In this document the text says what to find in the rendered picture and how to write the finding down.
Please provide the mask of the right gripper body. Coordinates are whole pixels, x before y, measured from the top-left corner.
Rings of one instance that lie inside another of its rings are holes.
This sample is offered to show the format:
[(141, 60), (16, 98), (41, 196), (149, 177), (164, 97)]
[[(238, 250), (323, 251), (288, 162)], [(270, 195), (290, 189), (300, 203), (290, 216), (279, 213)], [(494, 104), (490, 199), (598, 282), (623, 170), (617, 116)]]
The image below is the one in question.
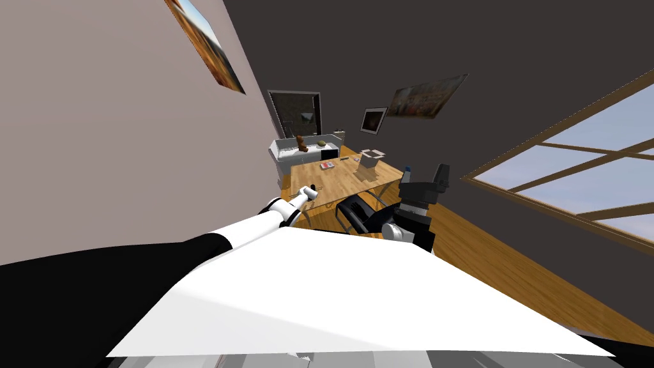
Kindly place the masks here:
[(437, 182), (401, 182), (399, 197), (401, 203), (417, 203), (420, 205), (436, 204), (438, 196), (443, 192), (443, 181)]

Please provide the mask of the wooden table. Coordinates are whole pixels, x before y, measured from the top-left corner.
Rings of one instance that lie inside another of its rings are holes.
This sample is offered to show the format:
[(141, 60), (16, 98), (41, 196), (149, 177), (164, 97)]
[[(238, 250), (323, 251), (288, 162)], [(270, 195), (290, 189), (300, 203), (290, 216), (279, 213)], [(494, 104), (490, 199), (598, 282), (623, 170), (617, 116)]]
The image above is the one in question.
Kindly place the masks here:
[(369, 162), (367, 165), (364, 165), (366, 159), (373, 157), (370, 150), (348, 157), (293, 166), (289, 194), (294, 198), (300, 188), (315, 185), (317, 198), (303, 207), (303, 211), (309, 211), (366, 190), (377, 187), (386, 189), (391, 183), (401, 179), (402, 172), (383, 162), (380, 152), (377, 156), (375, 164)]

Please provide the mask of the white cabinet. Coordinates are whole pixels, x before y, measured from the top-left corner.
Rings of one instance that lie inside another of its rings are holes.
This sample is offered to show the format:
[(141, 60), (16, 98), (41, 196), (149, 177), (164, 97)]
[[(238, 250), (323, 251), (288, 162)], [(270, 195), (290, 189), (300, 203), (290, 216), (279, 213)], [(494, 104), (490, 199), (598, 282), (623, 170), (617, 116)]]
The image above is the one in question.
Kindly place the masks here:
[(274, 140), (269, 147), (280, 177), (291, 175), (294, 165), (318, 162), (340, 155), (343, 139), (333, 134), (303, 136), (307, 152), (300, 151), (297, 138)]

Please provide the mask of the black chair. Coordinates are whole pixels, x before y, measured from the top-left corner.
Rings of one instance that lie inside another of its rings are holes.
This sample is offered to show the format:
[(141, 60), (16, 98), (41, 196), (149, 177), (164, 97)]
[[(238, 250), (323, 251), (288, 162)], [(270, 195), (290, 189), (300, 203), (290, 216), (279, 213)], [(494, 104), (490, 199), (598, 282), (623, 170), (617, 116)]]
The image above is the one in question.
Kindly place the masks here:
[(335, 218), (343, 227), (345, 233), (354, 229), (357, 234), (380, 233), (386, 223), (393, 223), (394, 210), (397, 203), (387, 205), (379, 196), (370, 190), (366, 193), (383, 205), (379, 211), (375, 211), (358, 194), (351, 195), (339, 202), (335, 209)]

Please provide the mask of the small dark framed picture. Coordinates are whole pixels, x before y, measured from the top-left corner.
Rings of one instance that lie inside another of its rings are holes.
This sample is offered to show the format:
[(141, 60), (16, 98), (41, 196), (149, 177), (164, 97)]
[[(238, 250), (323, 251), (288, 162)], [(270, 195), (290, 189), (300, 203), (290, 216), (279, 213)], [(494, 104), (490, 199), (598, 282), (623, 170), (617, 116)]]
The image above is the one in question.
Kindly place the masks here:
[(364, 111), (360, 131), (377, 135), (381, 128), (384, 117), (386, 116), (387, 110), (387, 107), (366, 108)]

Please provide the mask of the wide brown picture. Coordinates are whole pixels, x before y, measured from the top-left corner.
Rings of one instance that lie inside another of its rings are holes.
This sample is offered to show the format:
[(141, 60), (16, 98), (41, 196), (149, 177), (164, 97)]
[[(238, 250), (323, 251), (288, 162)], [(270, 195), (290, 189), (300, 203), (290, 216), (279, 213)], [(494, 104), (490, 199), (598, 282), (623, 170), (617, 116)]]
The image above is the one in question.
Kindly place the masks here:
[(440, 110), (467, 79), (468, 74), (428, 82), (396, 90), (387, 116), (435, 119)]

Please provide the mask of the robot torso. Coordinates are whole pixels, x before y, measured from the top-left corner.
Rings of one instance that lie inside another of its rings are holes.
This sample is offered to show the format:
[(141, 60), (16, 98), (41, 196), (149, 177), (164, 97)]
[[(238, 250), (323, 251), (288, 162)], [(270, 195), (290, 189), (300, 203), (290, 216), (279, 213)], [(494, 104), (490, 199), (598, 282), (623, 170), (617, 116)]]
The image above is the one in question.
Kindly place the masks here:
[(363, 351), (614, 358), (412, 244), (296, 228), (193, 269), (110, 356)]

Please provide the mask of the wooden framed window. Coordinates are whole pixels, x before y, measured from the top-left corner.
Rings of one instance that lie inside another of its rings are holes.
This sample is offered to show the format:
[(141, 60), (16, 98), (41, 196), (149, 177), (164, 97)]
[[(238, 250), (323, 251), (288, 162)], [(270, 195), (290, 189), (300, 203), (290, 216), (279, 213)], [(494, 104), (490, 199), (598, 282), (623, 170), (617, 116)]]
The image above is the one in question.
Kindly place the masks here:
[(464, 181), (654, 256), (654, 69)]

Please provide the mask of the orange landscape picture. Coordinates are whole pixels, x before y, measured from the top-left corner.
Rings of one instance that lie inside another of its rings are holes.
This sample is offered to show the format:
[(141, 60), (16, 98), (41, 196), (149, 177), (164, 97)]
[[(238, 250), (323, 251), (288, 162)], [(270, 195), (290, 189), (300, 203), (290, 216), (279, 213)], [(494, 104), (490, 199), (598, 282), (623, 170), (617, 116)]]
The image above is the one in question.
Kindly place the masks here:
[(164, 0), (219, 85), (245, 94), (209, 22), (190, 0)]

